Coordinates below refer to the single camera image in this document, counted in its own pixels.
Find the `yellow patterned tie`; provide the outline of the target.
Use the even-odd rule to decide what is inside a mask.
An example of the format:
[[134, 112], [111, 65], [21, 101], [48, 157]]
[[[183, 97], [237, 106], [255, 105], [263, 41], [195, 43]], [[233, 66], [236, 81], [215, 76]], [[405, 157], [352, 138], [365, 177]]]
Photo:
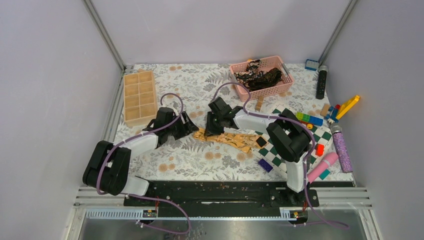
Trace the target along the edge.
[[261, 150], [269, 144], [265, 138], [257, 134], [222, 133], [220, 135], [206, 136], [204, 128], [196, 131], [193, 134], [193, 138], [204, 142], [227, 144], [246, 154], [251, 153], [253, 150]]

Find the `wooden compartment tray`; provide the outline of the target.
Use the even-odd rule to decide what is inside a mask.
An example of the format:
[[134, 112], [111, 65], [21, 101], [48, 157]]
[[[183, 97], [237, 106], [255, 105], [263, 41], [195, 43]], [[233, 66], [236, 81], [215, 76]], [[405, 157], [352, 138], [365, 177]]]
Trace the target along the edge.
[[123, 121], [128, 127], [146, 125], [157, 115], [156, 80], [152, 71], [123, 77]]

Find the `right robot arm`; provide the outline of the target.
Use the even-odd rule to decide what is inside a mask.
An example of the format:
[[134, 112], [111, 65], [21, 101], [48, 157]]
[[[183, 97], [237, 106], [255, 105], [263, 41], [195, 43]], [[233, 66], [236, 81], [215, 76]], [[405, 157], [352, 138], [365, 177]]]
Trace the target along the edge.
[[205, 134], [218, 136], [225, 128], [251, 130], [269, 136], [277, 154], [285, 161], [287, 181], [287, 201], [293, 206], [301, 205], [306, 199], [305, 167], [313, 134], [303, 126], [296, 115], [285, 108], [279, 114], [265, 115], [248, 111], [242, 106], [231, 107], [221, 97], [208, 104]]

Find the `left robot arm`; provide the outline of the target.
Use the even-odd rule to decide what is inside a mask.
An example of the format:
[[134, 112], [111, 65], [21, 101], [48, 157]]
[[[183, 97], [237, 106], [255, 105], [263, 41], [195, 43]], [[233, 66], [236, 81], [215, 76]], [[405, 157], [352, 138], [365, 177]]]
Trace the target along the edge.
[[180, 114], [169, 107], [160, 107], [141, 133], [112, 143], [101, 140], [97, 143], [83, 173], [82, 182], [99, 190], [102, 194], [136, 195], [144, 206], [152, 204], [155, 192], [149, 188], [149, 181], [129, 175], [131, 159], [162, 146], [169, 137], [184, 138], [199, 128], [185, 111]]

